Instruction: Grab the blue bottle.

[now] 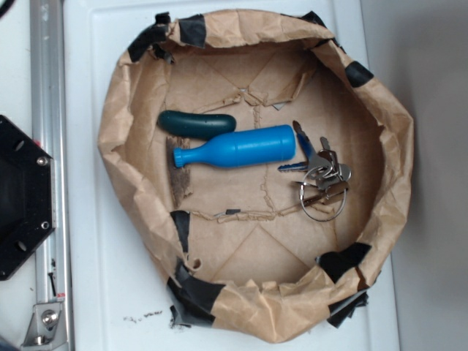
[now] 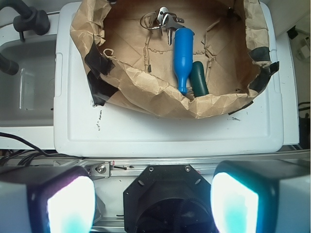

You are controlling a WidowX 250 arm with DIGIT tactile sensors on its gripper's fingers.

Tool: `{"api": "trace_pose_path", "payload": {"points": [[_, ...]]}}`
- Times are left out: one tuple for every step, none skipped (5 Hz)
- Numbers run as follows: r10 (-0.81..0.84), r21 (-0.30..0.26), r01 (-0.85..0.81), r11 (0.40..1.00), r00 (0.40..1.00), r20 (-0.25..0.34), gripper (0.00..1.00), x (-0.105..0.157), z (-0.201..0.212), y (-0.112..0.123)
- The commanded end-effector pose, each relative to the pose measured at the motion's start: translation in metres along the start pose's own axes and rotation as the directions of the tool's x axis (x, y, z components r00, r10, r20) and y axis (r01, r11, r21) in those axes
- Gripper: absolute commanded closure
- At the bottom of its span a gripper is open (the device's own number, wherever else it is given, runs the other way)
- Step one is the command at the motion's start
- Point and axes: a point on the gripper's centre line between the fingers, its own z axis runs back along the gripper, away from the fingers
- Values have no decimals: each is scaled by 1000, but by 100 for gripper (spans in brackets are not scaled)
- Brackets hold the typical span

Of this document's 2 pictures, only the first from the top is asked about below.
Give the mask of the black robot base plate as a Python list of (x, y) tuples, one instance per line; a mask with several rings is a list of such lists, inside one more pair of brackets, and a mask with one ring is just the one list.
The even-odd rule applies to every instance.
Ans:
[(1, 280), (10, 279), (54, 229), (52, 158), (1, 116)]

